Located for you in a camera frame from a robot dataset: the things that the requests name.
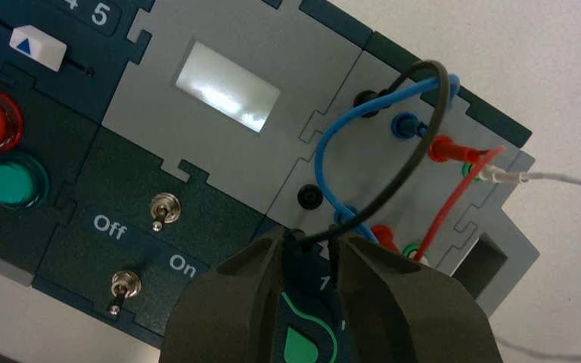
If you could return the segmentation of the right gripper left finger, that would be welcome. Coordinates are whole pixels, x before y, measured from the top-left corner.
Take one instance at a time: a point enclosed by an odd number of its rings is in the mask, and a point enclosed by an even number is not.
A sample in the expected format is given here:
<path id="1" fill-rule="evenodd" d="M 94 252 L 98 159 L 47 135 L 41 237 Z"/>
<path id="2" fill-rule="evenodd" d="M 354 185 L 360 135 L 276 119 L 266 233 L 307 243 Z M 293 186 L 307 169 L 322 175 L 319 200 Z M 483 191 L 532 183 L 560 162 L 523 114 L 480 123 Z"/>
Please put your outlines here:
<path id="1" fill-rule="evenodd" d="M 195 278 L 164 332 L 161 362 L 271 362 L 284 287 L 284 229 L 275 227 Z"/>

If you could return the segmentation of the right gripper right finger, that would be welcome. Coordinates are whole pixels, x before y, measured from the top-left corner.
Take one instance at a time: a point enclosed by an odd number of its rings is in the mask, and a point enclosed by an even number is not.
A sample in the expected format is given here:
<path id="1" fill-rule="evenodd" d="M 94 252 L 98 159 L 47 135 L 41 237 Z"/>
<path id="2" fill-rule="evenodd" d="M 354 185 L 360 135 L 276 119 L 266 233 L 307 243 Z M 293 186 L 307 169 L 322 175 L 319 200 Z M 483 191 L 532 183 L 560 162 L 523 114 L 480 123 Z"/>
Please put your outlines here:
<path id="1" fill-rule="evenodd" d="M 501 362 L 482 308 L 456 279 L 356 234 L 330 240 L 361 362 Z"/>

